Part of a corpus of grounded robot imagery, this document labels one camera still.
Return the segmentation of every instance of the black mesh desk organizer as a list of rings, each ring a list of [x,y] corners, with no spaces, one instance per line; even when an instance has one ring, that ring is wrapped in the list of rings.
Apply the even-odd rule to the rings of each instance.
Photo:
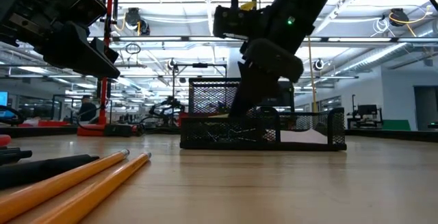
[[[320,113],[278,113],[251,110],[244,118],[209,118],[226,114],[239,79],[189,79],[189,117],[181,119],[183,149],[341,151],[346,150],[344,109]],[[293,140],[298,132],[326,138],[326,142]]]

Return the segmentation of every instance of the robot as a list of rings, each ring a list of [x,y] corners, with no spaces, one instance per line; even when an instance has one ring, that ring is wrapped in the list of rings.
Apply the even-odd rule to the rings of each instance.
[[[216,8],[214,36],[245,40],[240,49],[245,60],[239,63],[242,80],[230,117],[244,116],[263,98],[275,97],[280,77],[298,81],[304,67],[294,54],[312,33],[326,2],[274,0],[263,9],[243,9],[231,0],[230,8]],[[101,0],[0,0],[0,41],[14,46],[17,40],[28,42],[53,66],[117,78],[118,54],[96,38],[87,42],[88,26],[105,13]]]

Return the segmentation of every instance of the ceiling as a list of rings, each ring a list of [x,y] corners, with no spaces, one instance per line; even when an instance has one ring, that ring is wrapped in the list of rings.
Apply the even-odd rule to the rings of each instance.
[[[250,0],[240,0],[242,4],[248,1]],[[263,8],[270,5],[274,0],[258,1],[257,7]],[[114,84],[116,88],[114,93],[116,95],[124,92],[123,97],[117,95],[119,99],[136,100],[137,98],[147,97],[151,103],[164,100],[166,95],[171,94],[172,90],[171,71],[167,66],[171,59],[177,64],[197,62],[228,64],[228,69],[237,66],[236,62],[240,59],[240,56],[232,54],[231,49],[239,48],[242,42],[210,38],[211,18],[214,15],[215,7],[217,5],[230,6],[229,0],[119,0],[118,5],[118,28],[113,27],[112,36],[115,38],[130,36],[124,41],[111,43],[111,47],[120,54],[116,64],[119,66],[122,75],[124,75],[121,81]],[[394,27],[387,24],[387,19],[384,21],[379,20],[382,15],[387,17],[392,8],[402,8],[411,21],[422,18],[411,25],[414,33],[422,32],[425,27],[433,28],[433,21],[437,18],[437,12],[429,5],[428,0],[328,0],[314,23],[316,29],[315,33],[312,34],[312,38],[357,37],[361,40],[360,43],[351,41],[330,43],[323,42],[323,40],[314,40],[311,43],[312,59],[321,59],[326,63],[325,69],[315,74],[317,76],[336,76],[339,69],[344,69],[361,55],[393,45],[392,42],[389,42],[390,39],[384,43],[381,41],[374,42],[374,39],[412,38],[413,34],[407,26]],[[151,35],[148,38],[137,37],[135,31],[123,26],[124,14],[128,8],[140,8],[142,18],[147,21],[151,28]],[[103,24],[100,22],[95,23],[90,27],[90,31],[90,37],[103,36]],[[433,35],[433,33],[429,33],[419,34],[418,36],[428,37]],[[192,36],[192,38],[188,41],[181,41],[181,36]],[[126,46],[133,41],[141,48],[141,52],[138,54],[130,54],[126,50]],[[309,76],[309,47],[307,41],[303,42],[302,47],[296,52],[296,56],[305,63],[305,73],[303,75]],[[409,60],[409,56],[395,58],[394,64],[403,63],[406,60]],[[19,49],[13,49],[4,44],[0,45],[0,62],[4,64],[35,64],[38,66],[44,64],[41,56],[32,51],[31,47],[22,45]],[[76,76],[75,73],[66,69],[60,70],[53,67],[34,67],[33,69],[22,67],[20,69],[12,67],[10,69],[0,68],[0,70],[5,71],[6,75],[54,75],[57,76],[53,77],[55,81],[75,90],[93,90],[96,86],[95,78]],[[179,77],[196,77],[199,75],[222,77],[225,73],[224,67],[209,67],[206,69],[187,67],[180,72]],[[356,72],[348,71],[342,74],[344,76],[353,76]],[[317,88],[332,88],[335,81],[339,81],[339,79],[319,83]],[[185,98],[188,83],[182,84],[179,81],[176,81],[176,83],[180,97],[187,101]],[[303,78],[297,86],[308,85],[309,80]]]

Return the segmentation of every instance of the table surface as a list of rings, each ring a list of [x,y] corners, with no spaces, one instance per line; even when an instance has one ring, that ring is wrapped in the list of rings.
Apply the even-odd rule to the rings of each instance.
[[[17,138],[10,146],[31,149],[31,160],[153,153],[82,223],[436,222],[438,144],[362,137],[347,144],[347,152],[196,151],[181,150],[178,136],[149,135]],[[11,223],[30,222],[122,163]]]

